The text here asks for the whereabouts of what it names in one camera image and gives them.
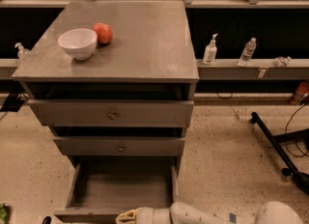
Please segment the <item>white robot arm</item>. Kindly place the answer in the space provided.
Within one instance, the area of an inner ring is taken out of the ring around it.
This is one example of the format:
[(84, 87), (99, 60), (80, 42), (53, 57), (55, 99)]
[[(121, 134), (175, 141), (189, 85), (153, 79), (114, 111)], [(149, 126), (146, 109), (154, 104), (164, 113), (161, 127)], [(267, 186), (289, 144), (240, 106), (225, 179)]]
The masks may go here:
[[(198, 210), (184, 202), (174, 202), (170, 208), (142, 207), (128, 210), (115, 218), (116, 224), (236, 224)], [(262, 204), (253, 224), (304, 224), (290, 206), (270, 201)]]

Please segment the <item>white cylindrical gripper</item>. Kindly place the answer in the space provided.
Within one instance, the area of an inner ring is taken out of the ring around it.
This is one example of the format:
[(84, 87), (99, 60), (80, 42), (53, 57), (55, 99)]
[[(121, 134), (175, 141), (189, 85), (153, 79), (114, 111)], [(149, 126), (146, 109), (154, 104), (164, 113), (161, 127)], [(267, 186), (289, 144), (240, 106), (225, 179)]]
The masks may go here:
[(115, 221), (116, 224), (171, 224), (171, 217), (168, 208), (141, 208), (121, 213)]

